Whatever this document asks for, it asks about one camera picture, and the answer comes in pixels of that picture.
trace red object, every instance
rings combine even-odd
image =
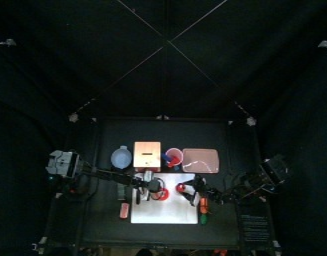
[[[184,190],[185,190],[185,185],[181,184],[181,183],[178,183],[178,184],[176,185],[176,191],[177,191],[177,192],[184,192]]]
[[[170,167],[174,166],[178,162],[180,162],[178,158],[176,158],[174,156],[172,156],[172,157],[170,157],[170,161],[168,162],[168,167],[170,168]]]
[[[208,199],[205,197],[200,198],[200,213],[205,214],[208,212]]]
[[[164,201],[168,198],[168,190],[162,188],[161,190],[162,196],[158,198],[158,201]]]
[[[125,219],[128,216],[128,209],[129,209],[129,204],[128,203],[121,203],[121,208],[120,208],[120,218]]]
[[[219,250],[219,249],[213,250],[212,256],[225,256],[225,255],[227,255],[227,250]]]

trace black fabric wall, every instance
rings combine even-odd
[[[45,164],[66,124],[33,81],[0,54],[0,255],[27,255],[49,207]]]
[[[289,84],[259,122],[264,157],[281,153],[291,179],[273,198],[283,255],[327,255],[327,51]]]

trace pink tray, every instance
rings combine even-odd
[[[217,151],[215,149],[184,148],[181,168],[184,172],[217,173]]]

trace white tray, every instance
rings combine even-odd
[[[154,173],[162,179],[169,197],[164,201],[141,200],[136,204],[136,190],[132,192],[130,223],[197,224],[197,207],[176,192],[177,183],[192,180],[193,174]]]

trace yellow box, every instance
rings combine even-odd
[[[137,171],[146,168],[150,168],[152,171],[160,171],[160,142],[137,141],[133,152],[133,167]]]

